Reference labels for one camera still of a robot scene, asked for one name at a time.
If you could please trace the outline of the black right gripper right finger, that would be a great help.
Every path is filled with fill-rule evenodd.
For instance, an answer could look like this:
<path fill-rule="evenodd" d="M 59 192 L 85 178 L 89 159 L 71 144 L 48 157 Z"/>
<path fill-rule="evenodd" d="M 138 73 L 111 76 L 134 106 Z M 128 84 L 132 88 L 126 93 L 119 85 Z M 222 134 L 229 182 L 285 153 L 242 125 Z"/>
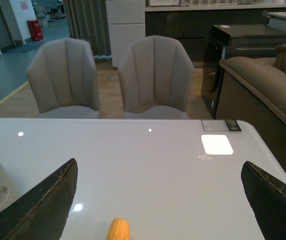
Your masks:
<path fill-rule="evenodd" d="M 286 184 L 249 161 L 241 180 L 263 237 L 286 240 Z"/>

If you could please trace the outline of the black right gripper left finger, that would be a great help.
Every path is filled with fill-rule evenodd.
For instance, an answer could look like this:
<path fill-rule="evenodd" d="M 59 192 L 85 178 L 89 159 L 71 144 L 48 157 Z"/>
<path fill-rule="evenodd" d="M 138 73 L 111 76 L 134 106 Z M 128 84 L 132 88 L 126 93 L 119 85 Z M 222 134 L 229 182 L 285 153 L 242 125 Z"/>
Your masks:
<path fill-rule="evenodd" d="M 58 240 L 77 187 L 78 165 L 70 159 L 0 212 L 0 240 Z"/>

